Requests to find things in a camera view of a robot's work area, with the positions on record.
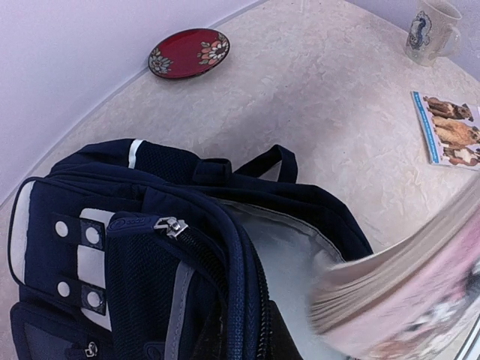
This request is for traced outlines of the pink magazine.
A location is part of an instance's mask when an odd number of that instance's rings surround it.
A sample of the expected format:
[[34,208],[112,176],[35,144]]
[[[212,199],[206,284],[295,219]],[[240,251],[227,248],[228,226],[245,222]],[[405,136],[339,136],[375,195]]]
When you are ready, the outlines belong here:
[[356,359],[432,359],[479,314],[479,180],[416,234],[323,266],[308,318]]

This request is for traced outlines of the navy blue backpack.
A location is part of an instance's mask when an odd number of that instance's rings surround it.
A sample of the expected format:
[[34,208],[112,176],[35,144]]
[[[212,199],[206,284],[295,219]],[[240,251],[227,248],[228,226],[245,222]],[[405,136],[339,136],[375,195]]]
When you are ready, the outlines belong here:
[[275,145],[239,169],[141,139],[87,145],[26,179],[10,216],[20,359],[322,359],[311,260],[371,246]]

